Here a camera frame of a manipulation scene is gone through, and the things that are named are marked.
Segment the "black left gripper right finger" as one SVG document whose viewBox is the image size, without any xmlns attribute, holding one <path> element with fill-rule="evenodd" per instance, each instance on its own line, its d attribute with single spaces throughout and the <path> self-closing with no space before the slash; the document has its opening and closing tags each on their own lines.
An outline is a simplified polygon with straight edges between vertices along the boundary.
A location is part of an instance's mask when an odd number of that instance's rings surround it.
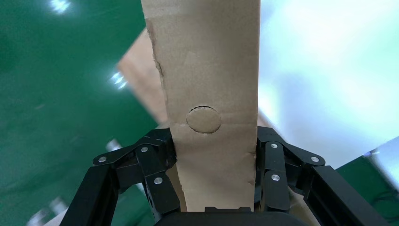
<svg viewBox="0 0 399 226">
<path fill-rule="evenodd" d="M 289 191 L 303 200 L 322 226 L 387 226 L 388 222 L 325 160 L 259 126 L 255 203 L 261 211 L 288 213 Z"/>
</svg>

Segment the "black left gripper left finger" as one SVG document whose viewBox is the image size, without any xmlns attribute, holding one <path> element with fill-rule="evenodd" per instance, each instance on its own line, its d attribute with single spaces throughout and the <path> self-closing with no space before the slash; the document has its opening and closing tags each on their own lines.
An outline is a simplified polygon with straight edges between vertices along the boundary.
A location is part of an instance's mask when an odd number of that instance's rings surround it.
<svg viewBox="0 0 399 226">
<path fill-rule="evenodd" d="M 166 172 L 176 163 L 170 129 L 152 129 L 135 144 L 93 159 L 62 226 L 109 226 L 118 196 L 142 184 L 156 221 L 180 211 L 180 201 Z"/>
</svg>

